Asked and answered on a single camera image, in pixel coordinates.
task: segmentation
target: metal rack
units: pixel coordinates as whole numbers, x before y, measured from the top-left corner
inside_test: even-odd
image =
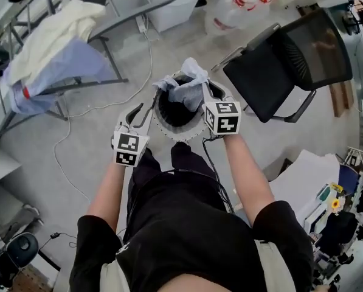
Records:
[[[82,82],[80,77],[75,77],[73,79],[67,79],[67,82],[69,83],[68,85],[53,86],[50,87],[49,89],[44,90],[41,94],[62,94],[65,91],[77,88],[87,88],[90,86],[128,82],[128,79],[123,78],[122,75],[120,74],[117,65],[114,61],[114,58],[112,57],[112,54],[107,47],[106,42],[108,39],[105,38],[103,34],[117,27],[118,25],[124,23],[125,21],[133,19],[141,14],[155,10],[173,1],[174,0],[159,0],[159,1],[145,0],[146,3],[143,5],[138,5],[137,7],[132,7],[130,9],[122,10],[118,6],[118,0],[107,0],[108,3],[106,5],[106,11],[111,10],[112,17],[107,18],[107,21],[105,23],[103,23],[99,27],[96,27],[92,31],[88,39],[88,42],[91,42],[93,40],[100,41],[101,45],[105,50],[107,59],[110,61],[111,66],[115,72],[116,79],[98,83],[98,82]],[[31,31],[37,25],[39,25],[41,20],[45,17],[52,16],[53,14],[55,14],[56,5],[53,4],[52,0],[46,0],[47,13],[44,16],[42,16],[39,20],[32,21],[32,19],[30,18],[30,7],[33,2],[34,0],[24,0],[21,3],[13,4],[0,20],[0,57],[6,57],[6,60],[3,62],[3,64],[0,65],[0,72],[3,71],[8,66],[10,61],[12,61],[13,57],[16,55],[17,52],[19,52],[20,48],[23,46],[25,42],[24,40],[25,37],[31,34]],[[18,16],[21,15],[23,12],[27,14],[27,21],[18,21]],[[22,27],[22,28],[24,27],[26,31],[25,33],[20,35],[16,31],[15,27]],[[7,50],[1,47],[1,40],[4,36],[8,36],[9,45]],[[13,38],[15,39],[17,46],[19,47],[19,50],[15,50],[15,47],[13,45]],[[5,131],[33,117],[33,116],[26,117],[23,120],[20,120],[19,122],[15,123],[14,125],[9,126],[15,116],[15,113],[10,109],[6,97],[7,95],[4,96],[2,93],[2,88],[0,84],[0,137]],[[67,117],[63,114],[58,101],[55,102],[55,106],[57,110],[56,112],[49,110],[46,113],[58,119],[67,120]]]

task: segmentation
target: concrete floor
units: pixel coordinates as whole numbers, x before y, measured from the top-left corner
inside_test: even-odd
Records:
[[[149,84],[132,101],[72,118],[71,135],[58,145],[57,156],[69,179],[89,198],[94,197],[106,166],[111,161],[112,150],[109,140],[118,114],[127,106],[139,102],[146,102],[147,107],[154,95],[154,88],[151,86],[153,81],[179,70],[182,62],[188,57],[195,58],[203,68],[209,70],[233,48],[246,44],[275,21],[285,24],[298,17],[295,10],[288,10],[281,17],[272,15],[244,31],[225,37],[210,38],[204,33],[203,16],[204,14],[198,11],[189,22],[161,33],[161,37],[153,29],[149,31],[150,39],[158,38],[152,42],[153,75]],[[116,28],[108,33],[107,37],[110,38],[109,46],[122,75],[128,77],[130,82],[67,92],[65,95],[70,114],[80,114],[93,106],[124,101],[139,89],[147,77],[150,68],[148,43],[143,35],[138,33],[135,21]],[[233,89],[223,72],[211,74],[211,78]],[[296,100],[296,94],[300,92],[294,92],[280,112],[290,114],[297,109],[299,101]],[[234,95],[236,99],[240,98],[235,91]],[[352,108],[341,118],[334,118],[330,91],[328,88],[321,88],[297,123],[261,123],[256,117],[245,114],[241,134],[260,167],[269,179],[273,179],[277,176],[284,158],[295,160],[303,148],[318,155],[344,155],[347,145],[357,146],[358,117],[358,112]],[[53,232],[76,235],[77,220],[85,214],[88,207],[87,200],[69,185],[54,160],[53,145],[64,137],[67,131],[67,122],[40,115],[9,131],[0,141],[0,147],[22,164],[21,168],[6,177],[4,186],[19,199],[41,211],[45,223],[43,230],[37,234],[41,244]],[[150,136],[149,147],[153,150],[154,156],[161,162],[163,170],[170,169],[170,148],[174,142],[164,136],[155,124],[150,128]],[[202,135],[191,140],[190,145],[194,151],[203,155],[201,140]],[[215,141],[215,144],[209,144],[207,147],[223,185],[228,189],[233,203],[237,204],[237,196],[232,192],[233,182],[229,165],[224,159],[222,141]],[[125,185],[130,174],[131,170],[128,170]],[[126,190],[123,192],[118,231],[125,227]],[[62,235],[49,242],[43,249],[62,267],[61,272],[65,274],[69,274],[75,254],[75,249],[69,247],[69,241],[71,239]]]

